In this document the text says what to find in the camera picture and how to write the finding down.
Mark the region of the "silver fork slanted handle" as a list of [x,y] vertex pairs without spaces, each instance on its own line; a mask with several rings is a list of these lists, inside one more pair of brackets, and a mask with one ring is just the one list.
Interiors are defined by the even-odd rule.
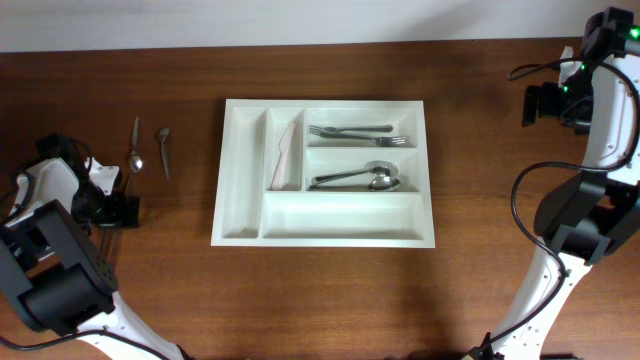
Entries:
[[403,147],[409,144],[408,138],[405,136],[396,137],[376,137],[358,134],[330,133],[319,132],[318,136],[327,139],[348,139],[348,140],[366,140],[378,147]]

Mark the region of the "silver tablespoon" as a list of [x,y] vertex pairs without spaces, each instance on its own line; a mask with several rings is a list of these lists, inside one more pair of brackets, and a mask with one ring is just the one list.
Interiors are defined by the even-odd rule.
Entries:
[[393,192],[401,185],[401,181],[393,176],[375,177],[366,185],[325,186],[311,185],[310,191],[327,192]]
[[331,182],[339,179],[363,175],[366,173],[373,174],[376,176],[396,176],[399,173],[399,170],[391,162],[374,160],[374,161],[368,162],[363,168],[358,170],[339,172],[334,174],[327,174],[327,175],[320,175],[320,176],[313,177],[311,180],[311,184],[319,185],[319,184],[323,184],[326,182]]

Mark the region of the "white plastic knife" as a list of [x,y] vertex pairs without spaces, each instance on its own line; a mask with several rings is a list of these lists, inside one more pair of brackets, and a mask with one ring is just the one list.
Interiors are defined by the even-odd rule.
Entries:
[[281,190],[285,184],[285,175],[286,175],[286,170],[288,165],[288,155],[291,148],[291,143],[292,143],[295,129],[296,129],[296,123],[292,122],[285,130],[280,140],[280,143],[278,145],[280,156],[279,156],[278,163],[274,171],[274,175],[271,182],[272,191]]

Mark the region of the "silver fork with round handle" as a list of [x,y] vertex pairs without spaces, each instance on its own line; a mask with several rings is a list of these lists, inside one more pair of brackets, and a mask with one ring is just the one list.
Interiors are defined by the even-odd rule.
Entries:
[[344,133],[344,132],[376,132],[376,133],[390,133],[394,130],[391,125],[383,126],[369,126],[369,127],[322,127],[316,125],[309,125],[309,130],[318,130],[332,133]]

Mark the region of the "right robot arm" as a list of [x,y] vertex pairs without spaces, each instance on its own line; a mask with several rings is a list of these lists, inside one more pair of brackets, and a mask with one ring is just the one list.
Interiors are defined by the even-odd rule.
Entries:
[[523,170],[573,171],[545,195],[531,229],[512,198],[516,225],[535,246],[524,282],[505,318],[469,359],[539,359],[543,343],[579,281],[639,231],[639,26],[631,11],[591,16],[578,52],[547,63],[557,82],[525,91],[522,124],[542,117],[588,137],[579,164],[548,161]]

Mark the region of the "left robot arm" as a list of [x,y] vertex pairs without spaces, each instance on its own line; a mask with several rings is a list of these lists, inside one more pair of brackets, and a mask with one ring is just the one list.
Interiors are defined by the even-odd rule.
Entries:
[[57,339],[80,340],[111,359],[186,359],[124,301],[115,271],[90,236],[134,229],[140,199],[119,190],[121,171],[100,164],[83,142],[50,134],[21,165],[1,222],[1,291],[22,322]]

